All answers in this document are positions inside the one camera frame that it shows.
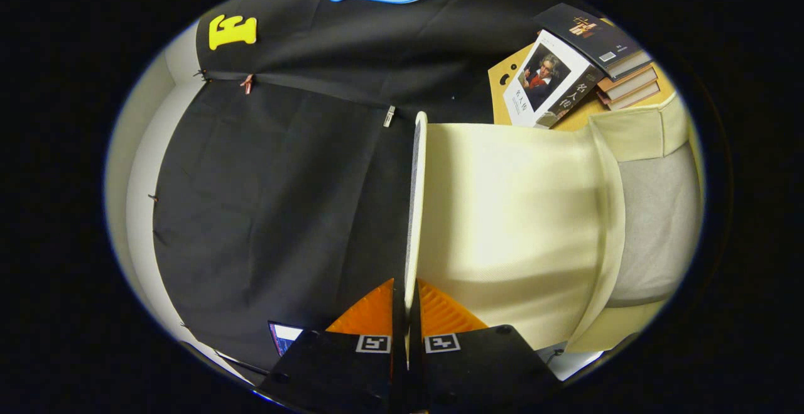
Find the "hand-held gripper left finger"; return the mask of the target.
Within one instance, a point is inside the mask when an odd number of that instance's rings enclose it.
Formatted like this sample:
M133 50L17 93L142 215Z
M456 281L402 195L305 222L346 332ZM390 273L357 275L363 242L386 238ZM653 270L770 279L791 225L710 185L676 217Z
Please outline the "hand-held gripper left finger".
M256 388L296 413L400 413L408 370L404 296L391 278L325 329L304 329Z

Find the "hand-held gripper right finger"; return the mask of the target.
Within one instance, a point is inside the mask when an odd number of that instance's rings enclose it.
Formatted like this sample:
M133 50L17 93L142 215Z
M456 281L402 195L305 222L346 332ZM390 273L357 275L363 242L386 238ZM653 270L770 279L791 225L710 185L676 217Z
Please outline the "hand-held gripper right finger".
M534 413L561 386L513 325L486 325L431 283L413 285L411 413Z

